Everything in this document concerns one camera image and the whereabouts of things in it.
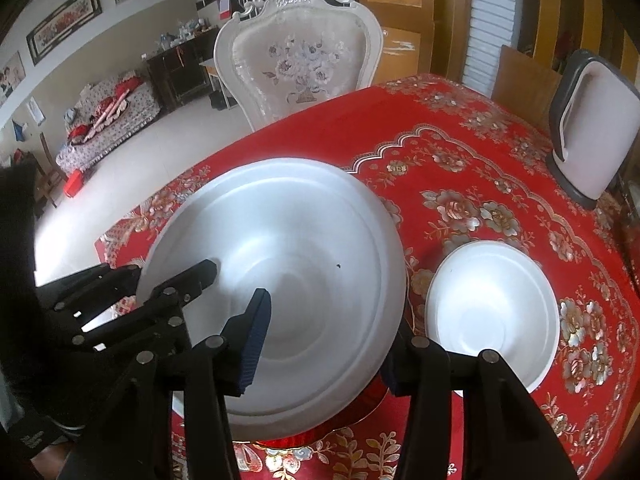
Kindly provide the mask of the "small white foam bowl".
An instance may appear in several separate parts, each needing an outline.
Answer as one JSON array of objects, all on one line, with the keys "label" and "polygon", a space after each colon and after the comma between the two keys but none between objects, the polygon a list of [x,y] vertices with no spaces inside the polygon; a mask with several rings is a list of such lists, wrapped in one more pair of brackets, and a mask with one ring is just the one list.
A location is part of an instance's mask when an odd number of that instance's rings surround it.
[{"label": "small white foam bowl", "polygon": [[424,306],[427,336],[447,351],[494,350],[527,391],[537,389],[558,350],[560,315],[538,264],[495,240],[476,240],[442,260]]}]

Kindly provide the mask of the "large white foam bowl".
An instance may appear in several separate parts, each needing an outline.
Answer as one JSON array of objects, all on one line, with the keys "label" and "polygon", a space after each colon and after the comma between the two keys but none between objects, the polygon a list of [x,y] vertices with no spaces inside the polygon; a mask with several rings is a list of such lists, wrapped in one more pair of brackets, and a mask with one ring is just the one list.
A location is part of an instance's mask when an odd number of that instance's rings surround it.
[{"label": "large white foam bowl", "polygon": [[271,298],[254,380],[227,402],[235,440],[311,430],[378,372],[404,310],[404,252],[382,200],[351,174],[273,158],[216,177],[160,231],[137,300],[203,260],[218,273],[186,306],[193,342],[218,334],[256,289]]}]

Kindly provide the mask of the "red glass flower plate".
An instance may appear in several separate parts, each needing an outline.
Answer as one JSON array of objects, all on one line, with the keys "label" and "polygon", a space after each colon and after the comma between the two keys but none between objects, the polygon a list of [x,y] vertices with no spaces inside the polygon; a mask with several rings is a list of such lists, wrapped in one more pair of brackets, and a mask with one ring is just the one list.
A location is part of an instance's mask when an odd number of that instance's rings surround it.
[{"label": "red glass flower plate", "polygon": [[300,448],[311,445],[336,430],[362,422],[380,406],[387,393],[388,388],[383,382],[381,374],[376,374],[355,400],[322,424],[291,437],[259,440],[256,441],[256,444],[264,448]]}]

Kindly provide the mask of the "patterned sofa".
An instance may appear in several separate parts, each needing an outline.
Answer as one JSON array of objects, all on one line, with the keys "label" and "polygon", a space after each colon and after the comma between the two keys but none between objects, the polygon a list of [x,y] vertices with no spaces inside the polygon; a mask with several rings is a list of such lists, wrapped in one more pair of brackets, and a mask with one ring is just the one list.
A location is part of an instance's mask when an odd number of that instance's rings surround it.
[{"label": "patterned sofa", "polygon": [[137,70],[106,77],[82,89],[66,126],[64,146],[55,157],[70,176],[86,171],[152,124],[162,106],[152,84]]}]

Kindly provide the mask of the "red floral tablecloth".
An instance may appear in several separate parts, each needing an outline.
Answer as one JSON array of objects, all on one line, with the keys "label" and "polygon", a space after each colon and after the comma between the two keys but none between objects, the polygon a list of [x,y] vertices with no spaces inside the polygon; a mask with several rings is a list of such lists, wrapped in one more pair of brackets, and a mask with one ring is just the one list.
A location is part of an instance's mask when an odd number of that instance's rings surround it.
[{"label": "red floral tablecloth", "polygon": [[457,247],[500,240],[539,263],[559,303],[560,342],[534,397],[578,476],[594,479],[639,403],[639,299],[614,240],[617,204],[605,197],[588,211],[571,202],[544,163],[550,148],[548,136],[484,96],[411,76],[311,107],[203,158],[146,193],[96,252],[112,266],[142,262],[178,207],[236,166],[303,157],[341,167],[397,226],[417,333],[434,272]]}]

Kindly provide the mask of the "dark wooden sideboard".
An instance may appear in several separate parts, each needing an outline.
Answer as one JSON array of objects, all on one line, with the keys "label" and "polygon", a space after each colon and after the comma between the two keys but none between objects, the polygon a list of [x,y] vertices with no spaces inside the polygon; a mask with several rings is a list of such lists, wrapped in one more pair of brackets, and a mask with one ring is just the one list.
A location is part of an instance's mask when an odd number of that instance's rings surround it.
[{"label": "dark wooden sideboard", "polygon": [[146,71],[167,113],[212,92],[202,63],[213,56],[219,32],[211,28],[145,61]]}]

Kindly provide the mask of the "white electric kettle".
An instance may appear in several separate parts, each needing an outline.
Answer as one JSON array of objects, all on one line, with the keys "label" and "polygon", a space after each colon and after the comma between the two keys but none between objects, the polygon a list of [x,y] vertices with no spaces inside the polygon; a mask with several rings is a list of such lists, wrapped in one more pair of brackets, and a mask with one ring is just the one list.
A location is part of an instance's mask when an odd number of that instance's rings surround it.
[{"label": "white electric kettle", "polygon": [[639,132],[639,90],[602,56],[574,51],[549,107],[546,164],[575,203],[593,210]]}]

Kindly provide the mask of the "white ornate floral chair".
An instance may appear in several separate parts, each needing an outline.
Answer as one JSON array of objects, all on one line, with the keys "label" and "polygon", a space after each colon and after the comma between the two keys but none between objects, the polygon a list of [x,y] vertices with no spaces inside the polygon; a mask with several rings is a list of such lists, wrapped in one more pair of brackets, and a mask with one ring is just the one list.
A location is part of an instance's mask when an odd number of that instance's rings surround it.
[{"label": "white ornate floral chair", "polygon": [[383,51],[356,0],[250,0],[221,27],[216,72],[253,131],[368,88]]}]

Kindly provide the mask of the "wooden cabinet door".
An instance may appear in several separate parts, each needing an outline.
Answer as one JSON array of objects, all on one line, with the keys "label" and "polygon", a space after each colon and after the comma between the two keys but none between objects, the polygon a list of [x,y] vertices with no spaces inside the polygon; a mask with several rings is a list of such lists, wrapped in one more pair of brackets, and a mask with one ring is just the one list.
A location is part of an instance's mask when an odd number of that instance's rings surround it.
[{"label": "wooden cabinet door", "polygon": [[424,73],[462,79],[471,0],[359,1],[383,31],[376,84]]}]

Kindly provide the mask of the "framed wall painting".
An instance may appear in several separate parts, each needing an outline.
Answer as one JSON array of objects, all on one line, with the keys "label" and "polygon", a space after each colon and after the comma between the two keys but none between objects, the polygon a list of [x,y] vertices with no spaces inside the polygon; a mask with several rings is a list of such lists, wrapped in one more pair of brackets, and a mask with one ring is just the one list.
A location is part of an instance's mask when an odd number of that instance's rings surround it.
[{"label": "framed wall painting", "polygon": [[62,3],[27,35],[32,62],[39,64],[61,42],[101,13],[100,0],[67,0]]}]

